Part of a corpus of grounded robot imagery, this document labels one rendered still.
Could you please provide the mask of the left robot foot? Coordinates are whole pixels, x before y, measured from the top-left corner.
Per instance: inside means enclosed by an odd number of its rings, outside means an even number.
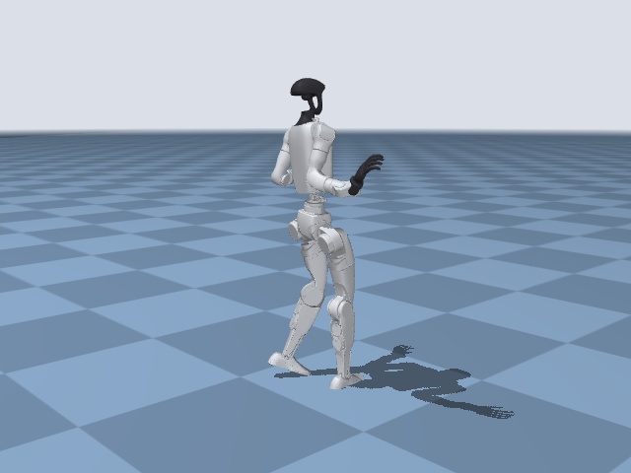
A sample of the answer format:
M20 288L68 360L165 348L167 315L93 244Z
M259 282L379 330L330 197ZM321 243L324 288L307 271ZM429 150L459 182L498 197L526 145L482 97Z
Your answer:
M270 365L272 365L272 366L279 367L279 368L284 368L284 369L290 370L292 372L297 372L297 373L304 374L304 375L310 375L311 374L311 371L308 370L307 368L305 368L304 366L302 366L294 358L294 356L292 357L292 360L288 360L288 359L285 359L287 357L287 355L284 356L285 358L283 358L283 354L284 353L281 354L279 352L275 352L269 358L268 363Z

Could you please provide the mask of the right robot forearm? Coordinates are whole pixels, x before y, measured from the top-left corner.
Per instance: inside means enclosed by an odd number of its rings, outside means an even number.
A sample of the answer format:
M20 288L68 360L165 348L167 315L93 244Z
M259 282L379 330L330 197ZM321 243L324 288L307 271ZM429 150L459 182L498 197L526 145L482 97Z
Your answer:
M347 197L347 196L356 197L361 193L361 189L360 189L357 195L354 195L354 196L350 195L348 193L348 190L351 187L350 180L341 181L341 180L333 179L330 176L321 175L315 170L312 170L308 173L307 183L314 189L320 191L321 193L324 193L324 194L330 193L340 198Z

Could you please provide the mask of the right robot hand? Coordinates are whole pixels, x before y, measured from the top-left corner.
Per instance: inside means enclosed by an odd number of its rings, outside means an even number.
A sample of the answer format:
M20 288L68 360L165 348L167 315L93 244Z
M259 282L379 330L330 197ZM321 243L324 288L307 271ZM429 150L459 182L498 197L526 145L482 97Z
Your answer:
M367 160L364 163L361 164L356 174L351 176L350 178L351 187L348 190L348 193L350 195L353 195L353 196L357 195L357 193L363 186L363 183L364 183L363 179L365 178L366 174L370 170L381 169L379 167L375 167L375 165L382 165L383 163L378 162L378 161L383 161L384 160L383 157L384 156L380 154L371 155L367 158Z

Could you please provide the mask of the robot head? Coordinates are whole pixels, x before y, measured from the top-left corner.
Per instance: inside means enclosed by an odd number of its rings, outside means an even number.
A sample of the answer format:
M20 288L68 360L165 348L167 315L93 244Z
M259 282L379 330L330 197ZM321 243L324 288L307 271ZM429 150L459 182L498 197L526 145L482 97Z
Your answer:
M310 110L302 111L299 121L295 126L312 122L315 115L319 115L322 111L321 94L325 89L325 85L312 78L300 79L294 83L291 88L291 96L301 96L304 101L308 101ZM317 97L317 108L315 108L313 97Z

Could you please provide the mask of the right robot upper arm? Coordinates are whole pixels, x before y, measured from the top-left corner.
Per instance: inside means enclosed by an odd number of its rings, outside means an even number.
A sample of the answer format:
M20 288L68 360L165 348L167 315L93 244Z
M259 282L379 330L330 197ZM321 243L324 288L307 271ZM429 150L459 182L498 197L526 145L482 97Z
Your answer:
M310 155L307 175L312 170L317 171L321 175L325 175L321 172L321 169L326 162L327 154L335 139L335 130L326 125L317 124L313 133L313 139L314 145Z

